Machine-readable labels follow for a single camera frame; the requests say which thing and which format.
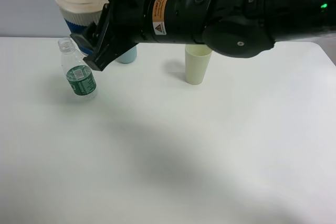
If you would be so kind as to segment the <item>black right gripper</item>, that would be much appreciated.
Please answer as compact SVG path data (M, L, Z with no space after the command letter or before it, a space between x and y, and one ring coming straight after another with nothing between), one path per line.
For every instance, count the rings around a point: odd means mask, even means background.
M103 71L114 60L134 48L133 37L144 30L150 0L108 0L99 22L70 34L78 47L90 50L84 62Z

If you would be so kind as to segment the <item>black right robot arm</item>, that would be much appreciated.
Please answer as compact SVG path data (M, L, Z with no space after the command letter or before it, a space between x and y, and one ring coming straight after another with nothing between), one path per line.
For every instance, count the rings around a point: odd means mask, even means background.
M205 44L251 58L276 42L335 33L335 0L108 0L98 23L71 37L93 70L139 43Z

